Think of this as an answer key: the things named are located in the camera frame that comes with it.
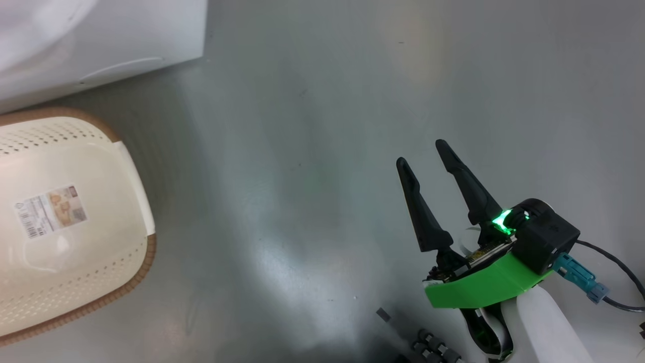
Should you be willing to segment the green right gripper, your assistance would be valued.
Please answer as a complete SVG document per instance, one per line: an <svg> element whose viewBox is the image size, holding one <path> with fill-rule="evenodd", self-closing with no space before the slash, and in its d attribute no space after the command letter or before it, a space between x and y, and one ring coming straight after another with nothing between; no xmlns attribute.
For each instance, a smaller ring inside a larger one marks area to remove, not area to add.
<svg viewBox="0 0 645 363"><path fill-rule="evenodd" d="M500 216L502 207L448 142L436 140L436 148L446 171L458 184L468 207L470 223L491 222ZM488 243L465 256L453 250L450 233L440 227L429 209L416 175L405 158L397 158L396 168L419 249L437 252L437 265L425 280L425 294L434 308L492 306L525 293L550 276L550 272L536 274L512 254L514 236Z"/></svg>

